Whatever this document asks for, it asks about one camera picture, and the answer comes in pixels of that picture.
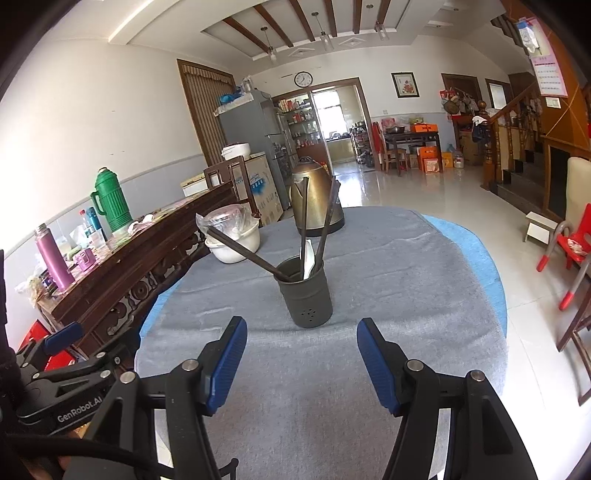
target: framed picture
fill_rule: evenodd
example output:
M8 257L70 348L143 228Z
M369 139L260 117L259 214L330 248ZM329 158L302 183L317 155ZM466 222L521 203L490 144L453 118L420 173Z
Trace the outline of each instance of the framed picture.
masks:
M392 74L398 98L418 97L417 82L412 72L398 72Z

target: gray tablecloth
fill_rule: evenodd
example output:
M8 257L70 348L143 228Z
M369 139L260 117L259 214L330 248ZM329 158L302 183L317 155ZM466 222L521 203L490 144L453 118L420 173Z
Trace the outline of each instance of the gray tablecloth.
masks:
M218 465L236 456L241 480L381 478L400 421L379 405L357 349L363 317L409 358L452 375L479 368L502 391L505 339L457 245L409 210L355 207L345 217L324 256L334 305L325 325L296 327L270 274L208 255L138 352L142 377L168 372L219 338L233 315L244 317L248 342L228 401L206 420ZM259 254L275 265L298 253L293 220L261 229L261 239ZM167 441L163 414L157 429ZM448 431L442 413L433 475L444 466Z

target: water bottle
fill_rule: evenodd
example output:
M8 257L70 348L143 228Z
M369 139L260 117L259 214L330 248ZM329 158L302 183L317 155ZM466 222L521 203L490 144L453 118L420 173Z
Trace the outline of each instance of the water bottle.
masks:
M82 227L84 228L84 234L87 237L90 237L93 233L96 232L95 227L88 220L88 217L86 216L86 212L84 210L81 210L78 213L80 214L80 218L82 219Z
M47 270L57 284L60 291L66 291L74 283L74 277L68 270L64 257L61 256L60 249L51 234L51 230L42 223L35 229L35 243L39 253L45 261Z
M95 231L98 232L100 230L101 233L103 234L103 238L106 241L107 240L107 236L105 235L105 231L103 230L103 227L100 224L99 218L96 216L95 208L94 207L88 207L88 211L86 212L86 215L88 217L88 220L92 224L92 226L95 228Z

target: white spoon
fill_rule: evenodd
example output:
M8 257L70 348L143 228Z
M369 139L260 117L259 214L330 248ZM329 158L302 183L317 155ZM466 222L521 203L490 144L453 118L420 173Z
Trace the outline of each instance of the white spoon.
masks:
M310 274L315 265L314 249L312 248L312 240L306 239L306 251L304 252L304 280L310 278Z

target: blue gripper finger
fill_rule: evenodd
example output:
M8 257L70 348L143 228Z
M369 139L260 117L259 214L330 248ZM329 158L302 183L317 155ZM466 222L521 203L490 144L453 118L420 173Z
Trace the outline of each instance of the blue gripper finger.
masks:
M75 341L80 340L83 336L84 330L82 329L82 325L77 322L72 322L62 328L59 332L46 337L43 340L43 351L49 356L57 355Z
M359 352L361 353L369 377L374 384L374 389L378 395L380 405L387 408L391 414L394 414L400 407L400 402L396 398L394 375L388 368L376 338L366 323L367 320L369 320L374 329L377 330L373 320L361 320L357 325L357 347L359 348Z
M232 381L246 347L247 336L246 322L242 317L235 316L226 327L222 337L213 342L225 344L222 345L223 350L210 377L209 396L205 404L210 415L213 415L219 407L226 403Z

